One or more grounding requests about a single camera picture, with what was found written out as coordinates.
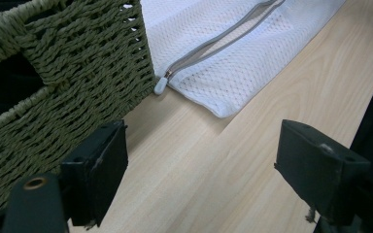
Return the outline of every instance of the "light wood surface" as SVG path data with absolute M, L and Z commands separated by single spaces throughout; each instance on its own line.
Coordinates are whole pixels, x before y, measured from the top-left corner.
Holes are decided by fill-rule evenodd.
M 308 207 L 273 168 L 281 121 L 348 147 L 372 92 L 373 0 L 347 0 L 234 117 L 216 118 L 168 88 L 151 95 L 125 117 L 129 166 L 90 232 L 312 232 Z

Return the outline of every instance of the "woven texture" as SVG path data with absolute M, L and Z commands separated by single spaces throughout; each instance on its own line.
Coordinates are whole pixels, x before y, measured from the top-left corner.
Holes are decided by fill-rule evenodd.
M 344 1 L 286 0 L 249 34 L 176 73 L 169 85 L 217 117 L 234 115 L 290 63 Z M 261 2 L 267 0 L 142 0 L 156 74 L 164 76 L 173 62 Z
M 16 180 L 57 173 L 80 141 L 153 90 L 139 2 L 70 2 L 33 0 L 0 13 L 0 61 L 22 52 L 45 84 L 0 116 L 0 209 Z

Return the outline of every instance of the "white mesh laundry bag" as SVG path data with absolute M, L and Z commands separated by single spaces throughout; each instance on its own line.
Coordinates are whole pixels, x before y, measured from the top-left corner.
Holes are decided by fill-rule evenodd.
M 290 63 L 344 1 L 142 0 L 141 4 L 155 74 L 169 77 L 169 86 L 217 117 L 229 117 Z M 196 49 L 203 44 L 212 47 L 201 53 L 214 52 L 197 59 Z M 174 65 L 180 60 L 189 65 Z M 173 72 L 170 67 L 178 68 Z

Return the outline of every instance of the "woven basket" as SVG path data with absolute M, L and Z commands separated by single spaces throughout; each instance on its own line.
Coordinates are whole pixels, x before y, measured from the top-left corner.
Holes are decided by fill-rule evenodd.
M 0 210 L 14 182 L 58 172 L 155 83 L 139 1 L 33 0 L 0 13 L 0 61 L 21 52 L 44 87 L 0 116 Z

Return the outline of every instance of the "zipper pull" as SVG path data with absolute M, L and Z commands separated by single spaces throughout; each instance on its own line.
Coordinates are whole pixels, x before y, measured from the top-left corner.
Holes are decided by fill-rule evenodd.
M 153 89 L 153 92 L 156 95 L 160 95 L 160 94 L 163 93 L 166 85 L 169 82 L 169 77 L 171 76 L 171 74 L 172 74 L 172 71 L 167 70 L 166 73 L 165 73 L 165 76 L 159 79 L 158 83 L 156 84 L 155 88 Z

